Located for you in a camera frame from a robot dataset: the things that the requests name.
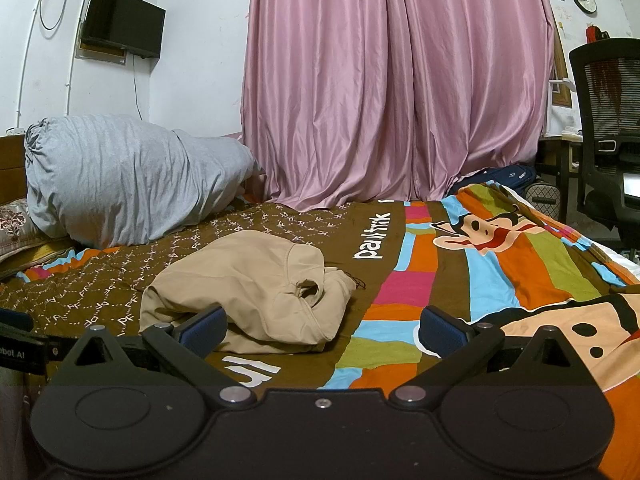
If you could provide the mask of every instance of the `pillow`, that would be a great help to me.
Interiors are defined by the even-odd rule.
[[[191,137],[130,116],[45,119],[25,136],[27,201],[52,238],[146,244],[222,211],[259,167],[228,137]]]
[[[73,242],[68,238],[52,240],[36,227],[25,198],[0,206],[0,280],[71,247]]]

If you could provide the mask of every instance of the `patterned pillow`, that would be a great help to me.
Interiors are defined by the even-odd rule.
[[[0,262],[50,241],[29,218],[27,199],[0,206]]]

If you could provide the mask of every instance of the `wooden headboard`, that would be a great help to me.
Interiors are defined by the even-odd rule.
[[[0,205],[26,196],[24,136],[0,137]]]

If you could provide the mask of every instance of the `blue bag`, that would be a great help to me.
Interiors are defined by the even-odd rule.
[[[489,168],[479,171],[472,176],[468,176],[454,184],[449,190],[449,194],[454,195],[462,187],[469,186],[469,184],[483,184],[490,180],[495,180],[503,186],[510,187],[517,194],[524,197],[527,187],[536,181],[536,177],[535,168],[524,166],[523,164],[513,164],[506,168]]]

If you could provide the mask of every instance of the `gray bag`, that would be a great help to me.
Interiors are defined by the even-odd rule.
[[[534,208],[551,217],[560,219],[560,190],[546,182],[537,182],[527,187],[524,197]]]

